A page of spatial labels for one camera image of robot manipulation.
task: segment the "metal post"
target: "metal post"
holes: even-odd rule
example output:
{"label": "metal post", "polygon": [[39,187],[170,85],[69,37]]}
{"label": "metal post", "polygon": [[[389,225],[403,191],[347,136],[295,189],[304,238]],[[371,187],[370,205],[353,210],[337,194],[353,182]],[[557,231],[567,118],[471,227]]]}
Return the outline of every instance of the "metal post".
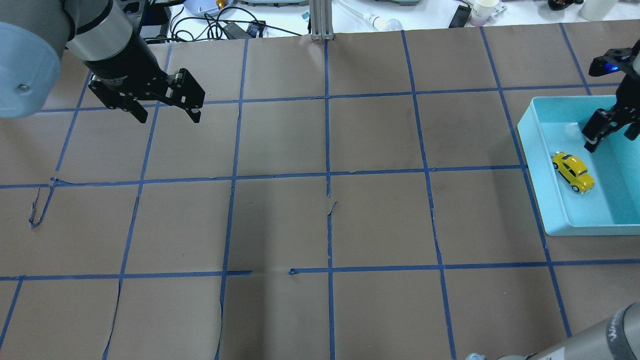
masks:
{"label": "metal post", "polygon": [[331,0],[309,0],[311,39],[333,40]]}

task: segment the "table surface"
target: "table surface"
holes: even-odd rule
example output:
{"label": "table surface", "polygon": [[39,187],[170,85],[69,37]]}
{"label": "table surface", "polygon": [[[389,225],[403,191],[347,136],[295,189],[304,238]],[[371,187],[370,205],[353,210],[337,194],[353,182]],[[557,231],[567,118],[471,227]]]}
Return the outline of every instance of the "table surface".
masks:
{"label": "table surface", "polygon": [[[420,0],[415,6],[399,6],[394,3],[374,0],[345,0],[347,4],[362,13],[373,13],[388,19],[397,19],[405,30],[415,29],[444,29],[449,27],[451,18],[462,2],[455,0]],[[524,24],[553,24],[558,22],[586,22],[579,15],[580,5],[571,5],[563,11],[552,11],[546,1],[517,0],[504,3],[507,10],[492,19],[486,26],[524,25]],[[272,6],[239,5],[251,11],[259,20],[265,20],[268,25],[284,28],[296,33],[306,34],[307,23],[301,15],[308,11],[309,6],[290,5],[279,8]],[[172,8],[173,14],[181,10],[181,6]],[[357,16],[348,12],[341,4],[333,2],[333,30],[336,33],[370,33],[376,30]],[[186,10],[178,19],[192,16]],[[221,19],[252,20],[239,10],[228,10]],[[605,16],[604,20],[640,19],[640,4],[617,3]],[[178,29],[186,29],[197,35],[206,27],[204,20],[185,20]],[[270,29],[268,37],[285,37],[290,34]]]}
{"label": "table surface", "polygon": [[547,236],[516,126],[534,96],[611,94],[585,71],[638,33],[152,46],[206,89],[199,124],[105,109],[65,53],[45,109],[0,119],[0,359],[495,359],[578,333],[640,299],[640,236]]}

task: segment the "white table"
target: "white table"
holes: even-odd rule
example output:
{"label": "white table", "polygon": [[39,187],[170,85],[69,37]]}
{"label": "white table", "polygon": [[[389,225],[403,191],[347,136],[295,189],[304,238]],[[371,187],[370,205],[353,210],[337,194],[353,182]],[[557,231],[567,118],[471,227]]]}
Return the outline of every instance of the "white table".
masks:
{"label": "white table", "polygon": [[[459,4],[456,0],[420,0],[415,6],[399,6],[374,0],[345,0],[353,8],[362,13],[373,13],[388,19],[400,20],[405,30],[414,29],[442,29],[447,28]],[[519,24],[551,24],[557,22],[584,22],[579,14],[580,5],[573,4],[567,9],[553,12],[547,6],[546,1],[510,1],[505,3],[507,10],[487,24],[487,26],[519,25]],[[309,9],[309,6],[289,5],[275,8],[273,6],[246,6],[237,5],[251,11],[259,20],[265,20],[267,25],[284,28],[301,34],[307,33],[307,23],[301,15]],[[173,13],[181,10],[181,6],[174,6]],[[192,16],[184,10],[178,17]],[[221,19],[252,20],[252,18],[239,10],[227,10]],[[618,3],[605,16],[604,20],[629,20],[640,19],[640,4]],[[178,29],[186,29],[194,35],[199,34],[206,27],[204,20],[185,20],[180,23]],[[348,12],[341,4],[333,2],[333,30],[335,33],[365,33],[374,32],[370,27],[352,13]],[[283,37],[290,34],[270,29],[267,37]]]}

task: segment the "yellow object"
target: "yellow object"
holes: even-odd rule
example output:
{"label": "yellow object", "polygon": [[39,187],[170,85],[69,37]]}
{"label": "yellow object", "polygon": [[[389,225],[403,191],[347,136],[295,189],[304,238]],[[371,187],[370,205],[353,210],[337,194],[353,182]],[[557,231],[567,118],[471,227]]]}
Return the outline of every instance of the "yellow object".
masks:
{"label": "yellow object", "polygon": [[558,152],[553,155],[551,162],[554,169],[571,185],[573,191],[586,193],[595,185],[595,180],[587,173],[587,165],[577,157],[566,152]]}

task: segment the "white cup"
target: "white cup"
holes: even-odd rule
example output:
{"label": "white cup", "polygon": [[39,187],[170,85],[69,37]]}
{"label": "white cup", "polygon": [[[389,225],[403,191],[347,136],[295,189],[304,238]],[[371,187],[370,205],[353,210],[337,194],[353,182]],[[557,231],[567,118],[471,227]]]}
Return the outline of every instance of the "white cup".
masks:
{"label": "white cup", "polygon": [[498,5],[499,0],[475,0],[471,9],[469,23],[473,26],[482,26],[489,20],[493,9]]}
{"label": "white cup", "polygon": [[618,0],[585,0],[580,9],[580,15],[589,21],[600,21]]}

